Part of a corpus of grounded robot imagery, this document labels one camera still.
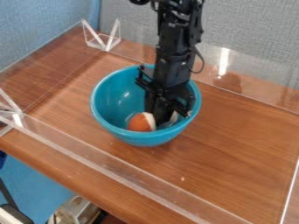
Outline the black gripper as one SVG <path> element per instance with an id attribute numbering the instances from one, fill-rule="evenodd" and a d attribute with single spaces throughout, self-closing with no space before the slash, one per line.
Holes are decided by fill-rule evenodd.
<path id="1" fill-rule="evenodd" d="M 190 49 L 174 55 L 157 51 L 153 67 L 137 68 L 134 84 L 144 90 L 144 111 L 153 115 L 157 126 L 170 120 L 173 112 L 182 117 L 190 115 L 194 95 L 188 81 L 193 57 Z"/>

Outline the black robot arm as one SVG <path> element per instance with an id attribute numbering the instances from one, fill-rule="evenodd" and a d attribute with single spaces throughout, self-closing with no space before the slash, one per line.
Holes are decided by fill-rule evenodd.
<path id="1" fill-rule="evenodd" d="M 132 4 L 150 4 L 157 13 L 158 43 L 154 65 L 141 65 L 134 79 L 144 90 L 144 110 L 153 115 L 154 125 L 170 120 L 173 113 L 188 117 L 194 95 L 188 88 L 194 56 L 202 60 L 196 45 L 201 42 L 201 10 L 198 0 L 129 0 Z"/>

